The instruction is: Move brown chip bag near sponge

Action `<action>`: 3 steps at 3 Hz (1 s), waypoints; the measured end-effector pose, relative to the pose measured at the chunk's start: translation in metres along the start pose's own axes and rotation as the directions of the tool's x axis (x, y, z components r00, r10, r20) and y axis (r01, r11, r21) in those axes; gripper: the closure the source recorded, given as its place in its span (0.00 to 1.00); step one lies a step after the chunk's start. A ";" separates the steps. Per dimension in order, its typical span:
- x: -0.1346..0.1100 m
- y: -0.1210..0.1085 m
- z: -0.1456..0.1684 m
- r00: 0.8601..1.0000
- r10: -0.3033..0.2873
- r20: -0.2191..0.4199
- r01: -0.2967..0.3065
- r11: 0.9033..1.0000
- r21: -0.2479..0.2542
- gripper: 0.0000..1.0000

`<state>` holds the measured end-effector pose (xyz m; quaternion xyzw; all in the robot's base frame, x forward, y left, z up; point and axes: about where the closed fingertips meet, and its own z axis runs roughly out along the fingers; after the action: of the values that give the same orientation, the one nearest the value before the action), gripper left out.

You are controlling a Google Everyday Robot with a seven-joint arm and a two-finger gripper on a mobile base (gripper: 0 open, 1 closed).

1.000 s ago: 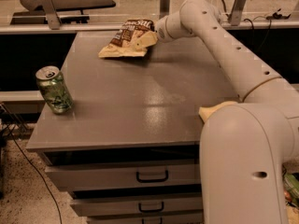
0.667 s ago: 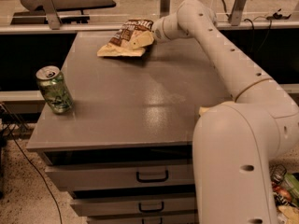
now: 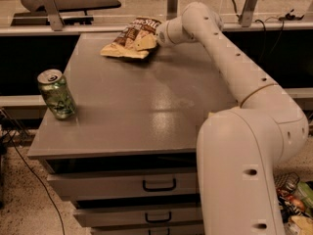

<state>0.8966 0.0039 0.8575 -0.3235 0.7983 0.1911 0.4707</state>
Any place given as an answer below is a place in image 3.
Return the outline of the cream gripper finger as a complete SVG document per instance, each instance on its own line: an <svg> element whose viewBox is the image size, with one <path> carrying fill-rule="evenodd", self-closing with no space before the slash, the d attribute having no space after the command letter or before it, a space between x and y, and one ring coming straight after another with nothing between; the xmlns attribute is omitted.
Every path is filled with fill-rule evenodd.
<svg viewBox="0 0 313 235"><path fill-rule="evenodd" d="M137 51L154 49L157 46L156 38L152 34L143 36L135 41Z"/></svg>

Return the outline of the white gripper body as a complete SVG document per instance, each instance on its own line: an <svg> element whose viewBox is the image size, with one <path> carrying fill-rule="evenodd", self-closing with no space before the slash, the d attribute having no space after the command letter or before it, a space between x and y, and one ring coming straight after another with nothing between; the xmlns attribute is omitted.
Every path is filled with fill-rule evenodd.
<svg viewBox="0 0 313 235"><path fill-rule="evenodd" d="M160 46L169 47L182 42L183 31L180 18L161 23L156 28L156 41Z"/></svg>

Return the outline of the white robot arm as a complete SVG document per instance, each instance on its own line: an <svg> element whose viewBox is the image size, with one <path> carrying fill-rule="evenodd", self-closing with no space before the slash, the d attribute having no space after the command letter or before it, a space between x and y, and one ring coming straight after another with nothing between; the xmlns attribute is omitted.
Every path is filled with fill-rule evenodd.
<svg viewBox="0 0 313 235"><path fill-rule="evenodd" d="M273 168L304 146L308 120L294 99L221 31L200 2L160 23L161 46L199 42L238 105L208 117L197 139L205 235L285 235Z"/></svg>

